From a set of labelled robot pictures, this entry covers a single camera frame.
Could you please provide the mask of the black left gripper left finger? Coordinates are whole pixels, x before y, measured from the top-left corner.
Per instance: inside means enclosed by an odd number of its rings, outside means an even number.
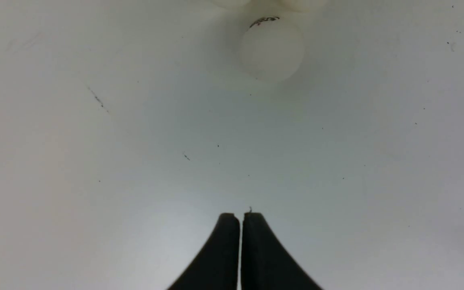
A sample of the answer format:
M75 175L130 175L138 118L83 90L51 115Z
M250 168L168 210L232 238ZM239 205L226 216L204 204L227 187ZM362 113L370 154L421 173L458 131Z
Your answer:
M238 285L240 223L222 213L199 253L170 290L235 290Z

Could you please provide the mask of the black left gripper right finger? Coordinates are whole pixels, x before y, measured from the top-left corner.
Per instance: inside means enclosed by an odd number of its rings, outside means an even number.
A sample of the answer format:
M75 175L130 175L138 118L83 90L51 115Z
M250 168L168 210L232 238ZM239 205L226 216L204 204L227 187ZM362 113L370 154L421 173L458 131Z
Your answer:
M247 212L242 224L243 290L320 290L282 246L261 213Z

